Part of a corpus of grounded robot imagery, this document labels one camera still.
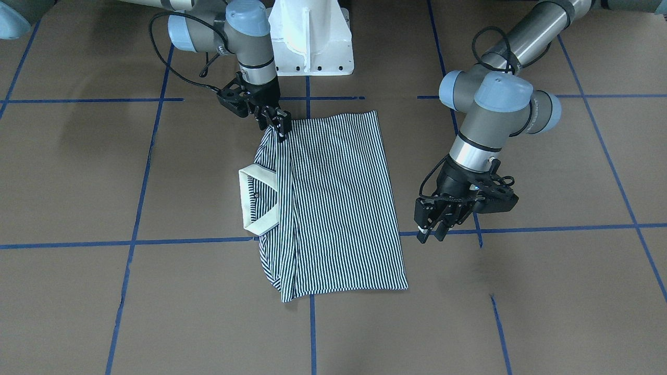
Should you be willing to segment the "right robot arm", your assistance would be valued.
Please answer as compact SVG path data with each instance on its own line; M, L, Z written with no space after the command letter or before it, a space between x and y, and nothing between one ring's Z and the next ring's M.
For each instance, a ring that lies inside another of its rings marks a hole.
M236 57L239 71L224 87L197 82L176 73L182 81L214 92L219 103L238 117L253 116L260 130L271 130L277 142L292 128L290 112L281 109L281 97L270 23L260 1L140 1L160 8L148 23L148 35L158 59L167 69L153 35L154 24L165 18L171 44L181 51L210 53L200 71L203 78L221 56Z

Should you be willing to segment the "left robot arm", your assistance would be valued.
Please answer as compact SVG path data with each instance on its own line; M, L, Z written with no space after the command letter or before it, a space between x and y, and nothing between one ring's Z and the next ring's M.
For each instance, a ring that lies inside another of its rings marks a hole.
M498 174L499 155L511 137L539 134L560 121L562 105L552 93L536 90L520 77L550 49L552 41L591 9L665 14L665 1L539 1L510 32L489 26L501 39L484 53L472 42L475 64L445 74L440 101L464 114L448 154L432 169L433 194L419 193L414 220L417 239L442 241L472 214L508 212L518 202L514 178Z

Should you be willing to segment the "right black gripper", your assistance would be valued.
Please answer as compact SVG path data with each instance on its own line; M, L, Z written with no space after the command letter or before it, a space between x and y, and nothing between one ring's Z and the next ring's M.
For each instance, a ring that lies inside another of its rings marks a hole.
M287 139L292 130L292 116L279 106L280 86L279 79L255 85L248 83L248 109L254 113L255 109L261 109L261 130L273 130L278 143Z

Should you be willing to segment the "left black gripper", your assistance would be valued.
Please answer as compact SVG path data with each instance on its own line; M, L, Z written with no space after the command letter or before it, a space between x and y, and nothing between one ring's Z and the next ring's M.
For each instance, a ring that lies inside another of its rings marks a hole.
M414 221L418 226L417 239L425 244L431 236L443 241L449 230L462 224L471 214L475 206L471 193L472 181L480 173L462 168L452 157L446 156L437 178L435 195L463 199L462 203L434 201L433 199L417 198L415 200Z

